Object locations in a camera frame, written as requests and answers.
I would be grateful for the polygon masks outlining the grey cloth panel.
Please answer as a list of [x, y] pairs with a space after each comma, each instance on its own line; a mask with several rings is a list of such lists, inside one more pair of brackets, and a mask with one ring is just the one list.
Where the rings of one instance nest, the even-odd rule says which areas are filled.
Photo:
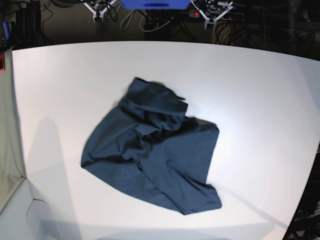
[[0, 72], [0, 210], [9, 203], [26, 178], [17, 109], [12, 50], [3, 53]]

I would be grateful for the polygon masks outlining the blue cylinder tool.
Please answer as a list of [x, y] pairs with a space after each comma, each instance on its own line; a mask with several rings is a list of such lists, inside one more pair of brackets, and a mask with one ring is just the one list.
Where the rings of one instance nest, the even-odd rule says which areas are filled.
[[8, 42], [12, 37], [10, 25], [7, 21], [4, 21], [2, 22], [2, 27], [4, 30], [5, 40]]

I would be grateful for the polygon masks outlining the red black box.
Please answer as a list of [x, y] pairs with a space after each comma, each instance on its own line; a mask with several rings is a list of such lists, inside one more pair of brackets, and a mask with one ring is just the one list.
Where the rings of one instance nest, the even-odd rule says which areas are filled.
[[5, 71], [5, 57], [4, 54], [0, 54], [0, 72]]

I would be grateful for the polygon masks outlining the blue plastic bin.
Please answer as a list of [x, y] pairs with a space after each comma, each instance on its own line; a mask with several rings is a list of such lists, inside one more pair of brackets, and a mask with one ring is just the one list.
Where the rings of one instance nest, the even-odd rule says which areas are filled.
[[185, 10], [190, 0], [121, 0], [128, 10]]

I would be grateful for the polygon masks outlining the black power strip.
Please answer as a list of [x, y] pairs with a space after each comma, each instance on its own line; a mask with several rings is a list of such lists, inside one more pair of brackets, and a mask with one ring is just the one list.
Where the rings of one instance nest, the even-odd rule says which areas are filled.
[[[208, 20], [210, 22], [213, 21], [213, 19], [217, 18], [219, 15], [221, 15], [224, 11], [223, 10], [211, 10], [211, 11], [204, 11], [203, 13], [200, 13], [197, 9], [191, 9], [187, 13], [190, 18], [199, 19], [203, 18], [205, 20]], [[228, 11], [226, 14], [224, 14], [220, 20], [223, 21], [241, 21], [243, 22], [245, 19], [245, 16], [243, 13], [235, 12], [235, 11]]]

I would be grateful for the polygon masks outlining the dark blue t-shirt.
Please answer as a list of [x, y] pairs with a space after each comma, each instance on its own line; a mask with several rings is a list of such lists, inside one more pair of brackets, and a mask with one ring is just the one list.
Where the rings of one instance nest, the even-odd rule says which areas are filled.
[[166, 86], [134, 78], [89, 136], [81, 167], [126, 195], [183, 215], [220, 209], [207, 183], [220, 131], [187, 117], [187, 108]]

